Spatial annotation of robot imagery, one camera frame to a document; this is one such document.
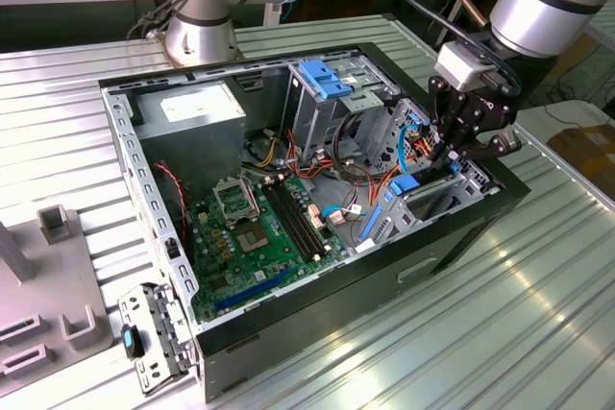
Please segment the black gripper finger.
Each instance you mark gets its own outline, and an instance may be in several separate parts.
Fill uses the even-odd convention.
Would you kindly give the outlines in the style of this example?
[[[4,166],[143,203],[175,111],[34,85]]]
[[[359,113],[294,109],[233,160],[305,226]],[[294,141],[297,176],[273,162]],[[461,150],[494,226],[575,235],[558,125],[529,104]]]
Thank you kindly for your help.
[[[430,159],[442,164],[450,151],[459,152],[467,140],[467,124],[462,118],[467,95],[450,86],[442,77],[429,78],[431,124],[435,127],[439,141],[434,145]]]
[[[522,148],[520,138],[515,134],[497,133],[486,143],[473,140],[457,148],[450,149],[447,158],[453,161],[480,160],[504,157]]]

